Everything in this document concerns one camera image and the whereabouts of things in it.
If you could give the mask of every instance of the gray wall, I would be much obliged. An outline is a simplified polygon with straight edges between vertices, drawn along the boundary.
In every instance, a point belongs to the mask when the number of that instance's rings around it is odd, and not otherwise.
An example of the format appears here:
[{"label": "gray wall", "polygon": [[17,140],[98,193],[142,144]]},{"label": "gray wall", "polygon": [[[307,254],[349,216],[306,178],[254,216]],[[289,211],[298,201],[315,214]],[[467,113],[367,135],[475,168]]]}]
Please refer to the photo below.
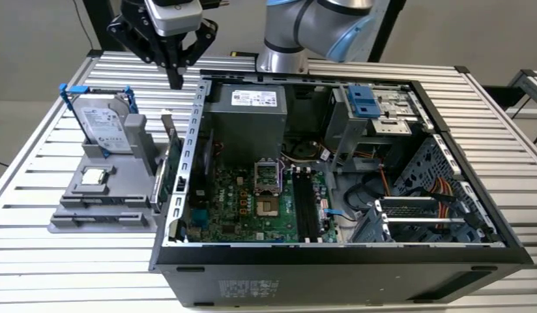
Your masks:
[{"label": "gray wall", "polygon": [[[209,54],[259,50],[263,3],[230,0],[206,12],[221,27]],[[0,100],[51,100],[87,50],[69,0],[0,0]],[[507,83],[517,69],[537,69],[537,0],[407,0],[383,61],[465,65],[482,83]]]},{"label": "gray wall", "polygon": [[382,62],[465,65],[505,85],[537,70],[537,0],[407,0]]},{"label": "gray wall", "polygon": [[0,100],[54,99],[89,49],[70,0],[0,0]]}]

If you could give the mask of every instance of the blue clip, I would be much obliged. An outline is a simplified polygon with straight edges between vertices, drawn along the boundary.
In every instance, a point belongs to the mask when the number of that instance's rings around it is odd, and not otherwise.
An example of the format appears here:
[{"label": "blue clip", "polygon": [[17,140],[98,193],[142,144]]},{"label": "blue clip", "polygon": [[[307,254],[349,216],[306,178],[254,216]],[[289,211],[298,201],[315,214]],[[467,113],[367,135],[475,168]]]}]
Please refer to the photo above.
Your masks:
[{"label": "blue clip", "polygon": [[326,214],[343,215],[343,211],[342,211],[342,210],[323,209],[323,212],[325,212]]},{"label": "blue clip", "polygon": [[123,89],[123,93],[127,96],[127,100],[129,100],[129,113],[138,113],[138,108],[137,108],[137,103],[135,103],[135,94],[133,92],[133,89],[126,86]]},{"label": "blue clip", "polygon": [[73,111],[73,105],[70,104],[70,101],[69,101],[66,88],[67,88],[67,84],[61,83],[59,87],[58,87],[58,89],[59,89],[59,97],[61,97],[61,100],[63,100],[63,102],[66,103],[67,110]]},{"label": "blue clip", "polygon": [[347,100],[354,116],[369,119],[381,116],[381,109],[375,103],[373,91],[367,86],[349,85]]},{"label": "blue clip", "polygon": [[71,93],[74,93],[77,95],[82,95],[83,93],[89,92],[89,87],[86,87],[86,86],[71,86],[69,88],[69,91],[66,91],[66,88],[67,88],[67,84],[61,83],[59,86],[58,86],[59,97],[61,97],[61,100],[63,100],[63,102],[66,103],[67,110],[73,111],[73,104],[70,103],[67,95],[71,94]]}]

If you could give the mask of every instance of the white label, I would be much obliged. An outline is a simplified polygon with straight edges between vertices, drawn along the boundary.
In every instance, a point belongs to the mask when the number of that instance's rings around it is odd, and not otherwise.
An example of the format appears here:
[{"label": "white label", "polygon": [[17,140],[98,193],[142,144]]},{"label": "white label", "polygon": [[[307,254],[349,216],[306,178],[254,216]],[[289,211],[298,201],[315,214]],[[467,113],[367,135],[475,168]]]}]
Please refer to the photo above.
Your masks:
[{"label": "white label", "polygon": [[235,90],[231,93],[233,106],[275,106],[275,91]]},{"label": "white label", "polygon": [[97,144],[111,153],[130,152],[127,138],[115,112],[105,108],[82,108],[81,111]]},{"label": "white label", "polygon": [[330,151],[323,149],[323,151],[321,153],[321,160],[326,161],[329,156],[330,156]]},{"label": "white label", "polygon": [[219,280],[219,294],[223,298],[275,297],[279,280]]}]

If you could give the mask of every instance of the motherboard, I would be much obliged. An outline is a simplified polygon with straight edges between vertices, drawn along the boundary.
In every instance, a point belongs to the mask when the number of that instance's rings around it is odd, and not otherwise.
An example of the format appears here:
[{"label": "motherboard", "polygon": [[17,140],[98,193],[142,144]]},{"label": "motherboard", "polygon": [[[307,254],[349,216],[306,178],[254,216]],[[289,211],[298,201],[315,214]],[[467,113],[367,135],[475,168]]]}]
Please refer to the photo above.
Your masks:
[{"label": "motherboard", "polygon": [[[278,172],[269,179],[274,169]],[[267,164],[254,168],[217,167],[207,207],[191,210],[190,240],[210,243],[303,242],[298,235],[303,221],[297,215],[291,169],[285,170],[279,164],[273,169]],[[307,180],[313,197],[306,200],[310,202],[306,207],[315,216],[317,237],[321,242],[335,242],[334,225],[323,215],[329,199],[322,173],[313,172]],[[281,185],[278,193],[273,193],[274,188],[267,188],[270,192],[265,187],[258,188],[277,183]]]}]

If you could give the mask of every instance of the aluminum extrusion table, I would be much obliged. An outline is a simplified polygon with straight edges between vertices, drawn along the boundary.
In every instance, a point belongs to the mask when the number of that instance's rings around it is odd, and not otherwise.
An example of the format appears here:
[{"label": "aluminum extrusion table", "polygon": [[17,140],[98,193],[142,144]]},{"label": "aluminum extrusion table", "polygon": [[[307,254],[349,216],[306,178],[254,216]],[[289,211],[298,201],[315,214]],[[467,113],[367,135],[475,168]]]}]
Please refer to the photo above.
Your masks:
[{"label": "aluminum extrusion table", "polygon": [[[146,130],[166,140],[161,110],[185,134],[198,70],[253,71],[253,58],[205,57],[183,89],[123,52],[87,57],[70,84],[130,85]],[[251,308],[261,312],[537,312],[537,149],[470,74],[453,67],[310,61],[319,75],[418,80],[535,263],[449,305]],[[147,273],[151,233],[50,234],[49,218],[81,155],[83,134],[59,100],[0,179],[0,312],[185,312],[158,274]],[[227,308],[226,311],[249,310]]]}]

